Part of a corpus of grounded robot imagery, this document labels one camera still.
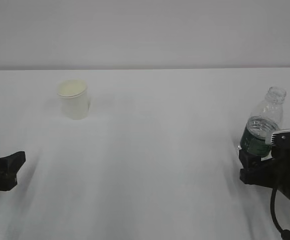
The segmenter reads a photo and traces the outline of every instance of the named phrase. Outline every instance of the plastic water bottle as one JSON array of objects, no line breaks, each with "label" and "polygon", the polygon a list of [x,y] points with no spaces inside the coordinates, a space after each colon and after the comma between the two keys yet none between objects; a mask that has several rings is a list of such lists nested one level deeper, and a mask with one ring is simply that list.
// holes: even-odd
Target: plastic water bottle
[{"label": "plastic water bottle", "polygon": [[265,99],[252,111],[239,148],[251,154],[265,158],[271,146],[265,144],[268,133],[279,130],[283,120],[283,103],[287,92],[273,86],[268,90]]}]

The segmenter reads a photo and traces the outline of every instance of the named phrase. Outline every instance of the white wall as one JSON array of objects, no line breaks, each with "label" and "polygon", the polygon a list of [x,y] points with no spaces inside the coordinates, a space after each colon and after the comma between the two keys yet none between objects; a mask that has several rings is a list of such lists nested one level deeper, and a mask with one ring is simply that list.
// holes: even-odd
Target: white wall
[{"label": "white wall", "polygon": [[0,69],[290,66],[290,0],[0,0]]}]

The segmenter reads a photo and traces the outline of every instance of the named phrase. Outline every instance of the white table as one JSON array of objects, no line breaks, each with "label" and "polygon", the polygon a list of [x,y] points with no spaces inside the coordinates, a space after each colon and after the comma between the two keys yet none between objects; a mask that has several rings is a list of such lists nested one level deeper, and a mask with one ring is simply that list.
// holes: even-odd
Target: white table
[{"label": "white table", "polygon": [[[88,118],[56,86],[86,80]],[[271,190],[244,185],[236,146],[290,68],[0,71],[0,157],[26,152],[0,192],[0,240],[272,240]],[[290,201],[277,195],[290,229]]]}]

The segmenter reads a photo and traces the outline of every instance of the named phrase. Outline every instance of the bottle neck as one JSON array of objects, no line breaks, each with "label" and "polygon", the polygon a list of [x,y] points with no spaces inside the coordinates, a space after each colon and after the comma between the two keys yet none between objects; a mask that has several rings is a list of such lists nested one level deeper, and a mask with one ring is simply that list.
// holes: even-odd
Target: bottle neck
[{"label": "bottle neck", "polygon": [[280,87],[273,86],[267,92],[265,99],[272,103],[281,105],[284,103],[286,97],[286,91]]},{"label": "bottle neck", "polygon": [[266,101],[270,102],[271,104],[274,104],[274,105],[281,105],[284,103],[284,100],[281,101],[281,100],[276,100],[274,98],[272,98],[271,96],[265,96],[265,99]]}]

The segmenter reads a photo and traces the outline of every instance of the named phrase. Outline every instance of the white paper cup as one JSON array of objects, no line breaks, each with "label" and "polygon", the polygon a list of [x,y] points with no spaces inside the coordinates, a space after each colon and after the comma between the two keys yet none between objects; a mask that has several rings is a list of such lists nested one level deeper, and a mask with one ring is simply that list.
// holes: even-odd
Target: white paper cup
[{"label": "white paper cup", "polygon": [[62,102],[62,112],[65,116],[80,120],[88,115],[87,84],[83,80],[67,80],[58,86],[57,94]]}]

